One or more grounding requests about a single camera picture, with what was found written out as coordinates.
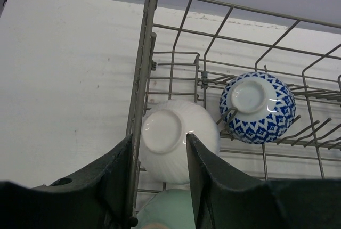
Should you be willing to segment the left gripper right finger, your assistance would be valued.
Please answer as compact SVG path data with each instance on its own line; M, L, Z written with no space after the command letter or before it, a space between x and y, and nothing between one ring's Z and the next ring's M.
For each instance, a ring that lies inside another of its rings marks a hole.
M186 136L196 228L340 228L339 179L262 181Z

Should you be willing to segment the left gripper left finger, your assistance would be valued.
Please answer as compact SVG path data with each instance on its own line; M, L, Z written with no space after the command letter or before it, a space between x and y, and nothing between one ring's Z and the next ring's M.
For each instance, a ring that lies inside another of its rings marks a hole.
M132 136L51 185L26 188L1 182L1 228L124 228Z

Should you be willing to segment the blue zigzag ceramic bowl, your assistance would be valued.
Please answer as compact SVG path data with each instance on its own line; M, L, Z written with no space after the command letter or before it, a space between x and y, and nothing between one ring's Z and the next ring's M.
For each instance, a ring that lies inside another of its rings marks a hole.
M224 87L219 111L233 138L248 144L265 144L277 140L293 124L296 101L279 78L248 72Z

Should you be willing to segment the pale green ceramic bowl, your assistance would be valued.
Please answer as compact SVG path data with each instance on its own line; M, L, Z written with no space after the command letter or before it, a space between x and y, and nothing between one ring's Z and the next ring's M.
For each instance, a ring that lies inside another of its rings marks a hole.
M136 228L195 228L189 190L169 189L152 197L138 212Z

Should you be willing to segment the white ribbed ceramic bowl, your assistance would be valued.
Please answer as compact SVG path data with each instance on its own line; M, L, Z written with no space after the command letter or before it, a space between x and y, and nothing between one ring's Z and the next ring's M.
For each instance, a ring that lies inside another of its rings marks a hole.
M186 100L158 103L142 120L139 160L156 180L189 183L186 136L195 134L214 154L220 151L216 122L202 106Z

